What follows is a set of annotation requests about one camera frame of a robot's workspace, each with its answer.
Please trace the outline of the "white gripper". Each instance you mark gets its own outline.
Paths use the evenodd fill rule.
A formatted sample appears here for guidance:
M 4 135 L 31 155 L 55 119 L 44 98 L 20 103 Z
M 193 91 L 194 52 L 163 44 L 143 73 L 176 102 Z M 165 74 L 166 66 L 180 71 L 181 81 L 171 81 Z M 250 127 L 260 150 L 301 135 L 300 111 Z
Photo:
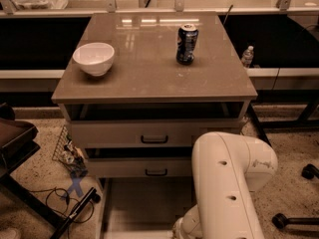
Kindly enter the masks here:
M 172 239 L 185 239 L 181 218 L 178 218 L 172 226 Z

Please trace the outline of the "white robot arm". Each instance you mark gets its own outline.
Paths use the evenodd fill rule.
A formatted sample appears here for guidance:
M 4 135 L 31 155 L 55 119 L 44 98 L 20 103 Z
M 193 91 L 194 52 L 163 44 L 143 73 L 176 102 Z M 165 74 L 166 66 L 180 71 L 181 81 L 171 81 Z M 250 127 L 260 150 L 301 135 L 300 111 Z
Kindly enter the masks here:
M 251 194 L 275 174 L 273 148 L 251 136 L 202 135 L 192 150 L 196 204 L 172 227 L 173 239 L 265 239 Z

